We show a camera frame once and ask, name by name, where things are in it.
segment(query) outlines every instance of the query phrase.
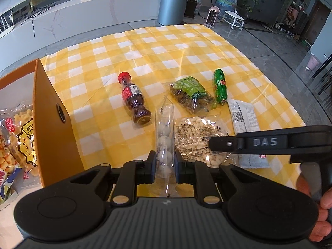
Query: yellow cartoon label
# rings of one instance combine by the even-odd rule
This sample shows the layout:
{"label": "yellow cartoon label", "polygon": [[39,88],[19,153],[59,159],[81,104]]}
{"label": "yellow cartoon label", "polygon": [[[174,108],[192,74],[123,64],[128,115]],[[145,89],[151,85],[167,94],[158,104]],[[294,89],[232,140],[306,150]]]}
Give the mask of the yellow cartoon label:
{"label": "yellow cartoon label", "polygon": [[17,135],[19,141],[18,151],[24,155],[28,164],[36,164],[36,152],[34,150],[34,121],[31,118],[21,127],[21,132]]}

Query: trash can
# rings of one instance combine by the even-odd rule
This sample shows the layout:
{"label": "trash can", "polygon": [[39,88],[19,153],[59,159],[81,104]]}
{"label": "trash can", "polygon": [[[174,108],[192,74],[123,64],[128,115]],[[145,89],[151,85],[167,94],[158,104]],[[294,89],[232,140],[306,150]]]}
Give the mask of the trash can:
{"label": "trash can", "polygon": [[161,25],[178,25],[183,21],[187,0],[161,0],[158,23]]}

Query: plastic bottle of dark liquid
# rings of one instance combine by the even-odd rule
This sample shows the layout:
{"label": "plastic bottle of dark liquid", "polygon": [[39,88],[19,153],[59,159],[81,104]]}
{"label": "plastic bottle of dark liquid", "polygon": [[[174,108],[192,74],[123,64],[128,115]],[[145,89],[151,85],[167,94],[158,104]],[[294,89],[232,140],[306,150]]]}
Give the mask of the plastic bottle of dark liquid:
{"label": "plastic bottle of dark liquid", "polygon": [[122,85],[122,98],[132,112],[132,119],[138,125],[144,125],[151,120],[151,112],[144,106],[144,97],[138,86],[132,83],[132,77],[122,72],[118,77]]}

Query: yellow checkered tablecloth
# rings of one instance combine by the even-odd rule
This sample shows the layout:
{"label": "yellow checkered tablecloth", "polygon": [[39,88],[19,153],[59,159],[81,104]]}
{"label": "yellow checkered tablecloth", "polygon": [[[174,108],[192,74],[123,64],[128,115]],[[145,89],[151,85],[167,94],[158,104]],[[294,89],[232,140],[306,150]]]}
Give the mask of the yellow checkered tablecloth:
{"label": "yellow checkered tablecloth", "polygon": [[[254,105],[261,130],[305,126],[283,94],[240,51],[211,29],[196,24],[142,28],[65,48],[42,59],[72,120],[86,169],[100,163],[121,167],[154,150],[154,124],[135,128],[117,81],[127,71],[154,114],[163,83],[193,76],[213,95],[213,72],[221,68],[229,98]],[[190,114],[174,100],[176,118]],[[228,106],[220,117],[234,133]],[[253,170],[293,187],[299,174],[289,156],[268,156],[270,169]]]}

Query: gray tile floor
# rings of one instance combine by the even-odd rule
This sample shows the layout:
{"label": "gray tile floor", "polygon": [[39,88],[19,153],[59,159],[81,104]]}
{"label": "gray tile floor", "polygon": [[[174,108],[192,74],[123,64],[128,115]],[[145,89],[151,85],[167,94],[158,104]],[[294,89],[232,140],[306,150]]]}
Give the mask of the gray tile floor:
{"label": "gray tile floor", "polygon": [[[206,17],[207,13],[202,12],[201,15]],[[185,18],[184,21],[203,24],[205,20],[196,16],[194,19]],[[0,72],[0,77],[30,60],[66,47],[113,33],[151,26],[160,24],[157,20],[130,22],[64,39],[20,59]],[[250,22],[244,27],[242,31],[237,28],[231,30],[229,24],[217,23],[213,30],[247,56],[276,85],[307,125],[332,125],[331,92],[327,89],[318,96],[323,83],[320,82],[321,76],[313,79],[313,72],[306,70],[310,58],[306,47],[285,34],[271,33],[259,23]]]}

